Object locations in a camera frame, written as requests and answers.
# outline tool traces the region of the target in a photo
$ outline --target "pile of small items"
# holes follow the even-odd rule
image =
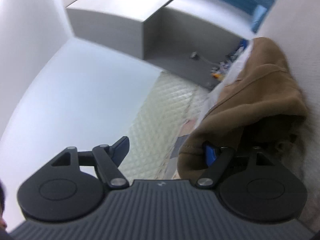
[[[224,77],[229,72],[229,69],[233,62],[236,61],[236,59],[241,55],[241,53],[245,50],[245,48],[248,46],[247,40],[241,40],[238,49],[235,52],[232,52],[227,55],[227,60],[220,62],[220,65],[214,66],[211,70],[211,76],[216,78],[219,81],[222,81]]]

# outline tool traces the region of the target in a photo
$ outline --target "white logo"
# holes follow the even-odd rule
[[[161,181],[160,183],[158,183],[158,186],[162,187],[164,185],[167,185],[165,182]]]

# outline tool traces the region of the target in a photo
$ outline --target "brown garment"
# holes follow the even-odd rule
[[[206,170],[203,143],[237,149],[266,143],[283,154],[295,140],[307,109],[284,54],[268,38],[255,38],[244,69],[224,87],[217,104],[180,148],[178,172],[193,183]]]

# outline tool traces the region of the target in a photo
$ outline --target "brown clothing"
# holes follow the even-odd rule
[[[284,54],[268,38],[255,38],[244,69],[222,90],[217,104],[182,145],[178,172],[193,183],[207,165],[205,141],[237,149],[241,144],[266,143],[279,154],[290,148],[307,109],[289,73]]]

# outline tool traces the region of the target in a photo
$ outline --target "quilted mat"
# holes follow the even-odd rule
[[[163,178],[182,125],[199,115],[207,95],[190,81],[160,74],[127,133],[130,151],[119,169],[130,182]]]

